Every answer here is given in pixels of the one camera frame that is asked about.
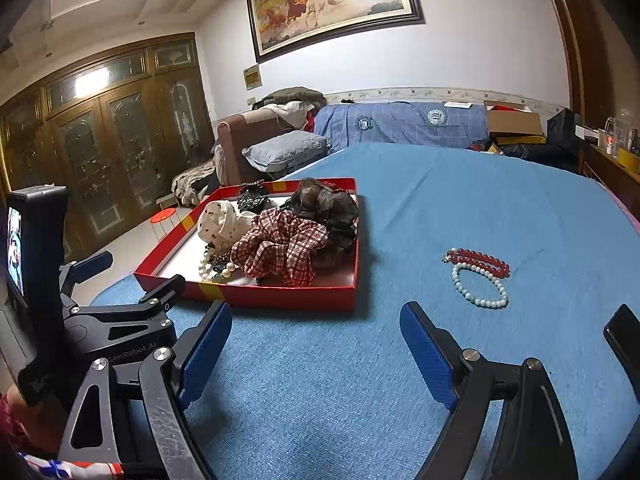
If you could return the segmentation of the person's left hand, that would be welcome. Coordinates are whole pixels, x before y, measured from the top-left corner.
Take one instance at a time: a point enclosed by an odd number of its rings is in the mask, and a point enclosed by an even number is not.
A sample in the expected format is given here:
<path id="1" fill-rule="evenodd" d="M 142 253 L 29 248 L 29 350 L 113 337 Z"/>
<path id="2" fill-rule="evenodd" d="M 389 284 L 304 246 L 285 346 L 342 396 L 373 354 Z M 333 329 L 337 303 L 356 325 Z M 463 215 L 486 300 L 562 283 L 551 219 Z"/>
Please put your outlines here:
<path id="1" fill-rule="evenodd" d="M 66 411 L 55 398 L 29 406 L 14 384 L 1 396 L 1 442 L 12 451 L 55 458 L 66 422 Z"/>

